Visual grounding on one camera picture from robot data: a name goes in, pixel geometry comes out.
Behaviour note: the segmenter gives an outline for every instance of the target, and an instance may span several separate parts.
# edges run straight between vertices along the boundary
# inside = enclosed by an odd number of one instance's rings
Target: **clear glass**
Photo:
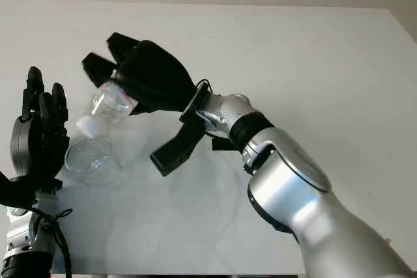
[[[82,137],[75,141],[65,154],[65,175],[89,186],[110,186],[117,183],[123,166],[113,153],[107,137]]]

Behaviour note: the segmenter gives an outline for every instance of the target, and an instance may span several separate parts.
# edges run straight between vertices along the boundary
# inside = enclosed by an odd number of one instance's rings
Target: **plastic bottle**
[[[104,135],[112,124],[127,117],[137,105],[113,81],[107,81],[93,94],[89,114],[81,117],[76,126],[89,139]]]

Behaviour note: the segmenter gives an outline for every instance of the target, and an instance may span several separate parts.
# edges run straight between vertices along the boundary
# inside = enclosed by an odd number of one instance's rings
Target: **robotic hand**
[[[61,248],[66,276],[71,277],[68,246],[59,229],[55,179],[64,163],[69,138],[63,87],[55,83],[44,92],[42,74],[31,67],[23,91],[22,115],[14,123],[10,153],[17,176],[9,181],[0,173],[0,203],[8,206],[10,229],[3,259],[3,278],[49,277],[55,241]]]
[[[182,111],[177,136],[151,154],[164,176],[190,157],[205,133],[222,132],[227,138],[215,137],[213,149],[242,154],[253,175],[250,202],[275,229],[294,234],[309,278],[412,277],[385,240],[338,201],[306,151],[247,97],[214,94],[205,80],[195,86],[181,63],[152,42],[115,33],[108,44],[117,64],[94,54],[83,62],[96,85],[117,69],[117,83],[140,103],[134,113]]]

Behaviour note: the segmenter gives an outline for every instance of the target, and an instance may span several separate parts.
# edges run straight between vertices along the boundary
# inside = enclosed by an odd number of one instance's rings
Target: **bottle cap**
[[[76,126],[89,139],[95,139],[104,132],[103,127],[89,115],[81,117],[77,121]]]

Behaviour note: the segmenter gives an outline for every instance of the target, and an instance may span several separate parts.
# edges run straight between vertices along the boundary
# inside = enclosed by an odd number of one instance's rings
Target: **white table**
[[[63,84],[74,122],[93,84],[80,62],[109,57],[113,32],[150,39],[194,81],[247,95],[326,170],[341,201],[417,268],[417,44],[387,10],[115,3],[0,3],[0,167],[27,70]],[[204,139],[162,178],[148,155],[180,127],[178,114],[131,117],[111,134],[124,180],[107,189],[67,180],[59,207],[76,273],[302,273],[293,237],[252,209],[236,152]],[[1,208],[0,236],[8,223]],[[60,252],[55,271],[63,270]]]

